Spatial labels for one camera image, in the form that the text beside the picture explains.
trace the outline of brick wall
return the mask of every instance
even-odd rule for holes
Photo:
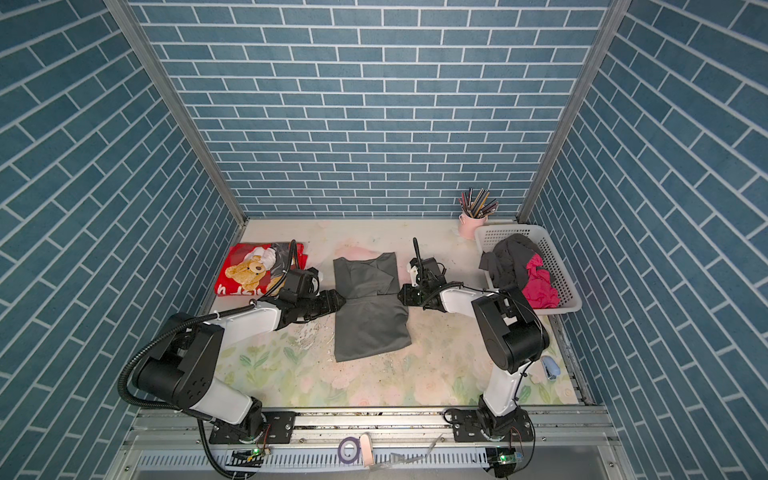
[[[634,0],[535,208],[645,478],[768,478],[767,7]]]
[[[608,0],[258,3],[131,3],[251,217],[512,217]]]
[[[0,478],[103,475],[233,221],[101,0],[0,1]]]

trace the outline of white laundry basket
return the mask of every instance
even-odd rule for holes
[[[558,308],[535,309],[536,313],[538,315],[556,315],[580,310],[581,297],[576,291],[574,281],[571,279],[571,275],[568,274],[568,270],[566,270],[558,250],[554,248],[549,233],[543,227],[538,225],[519,225],[516,223],[479,227],[475,230],[475,241],[478,244],[478,251],[481,255],[483,252],[492,251],[498,242],[513,233],[522,233],[538,245],[541,250],[541,259],[544,261],[544,268],[549,270],[551,284],[554,288],[558,289],[558,295],[560,296]],[[485,279],[488,281],[488,286],[494,288],[488,272],[485,272]]]

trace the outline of pink bucket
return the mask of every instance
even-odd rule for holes
[[[461,214],[458,216],[458,234],[466,239],[474,240],[475,230],[477,230],[478,227],[485,225],[485,221],[487,220],[488,217],[470,218]]]

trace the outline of white table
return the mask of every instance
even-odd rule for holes
[[[333,259],[367,260],[381,253],[397,255],[400,283],[410,281],[412,238],[422,257],[435,257],[448,271],[448,281],[484,287],[474,240],[456,233],[455,220],[251,220],[243,243],[296,239],[323,275],[321,288],[334,287]],[[213,310],[247,304],[248,296],[217,297]],[[454,406],[476,405],[488,384],[492,361],[477,322],[467,316],[409,309],[412,345],[396,352],[337,363],[333,358],[334,315],[306,325],[243,339],[221,352],[217,376],[267,407],[324,406]],[[577,403],[571,380],[547,317],[551,345],[545,355],[561,368],[555,381],[546,379],[541,363],[521,387],[521,403]]]

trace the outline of gray folded shirt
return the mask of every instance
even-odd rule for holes
[[[392,352],[411,344],[408,307],[397,293],[397,258],[382,253],[373,260],[333,261],[336,290],[346,298],[336,312],[337,362]]]

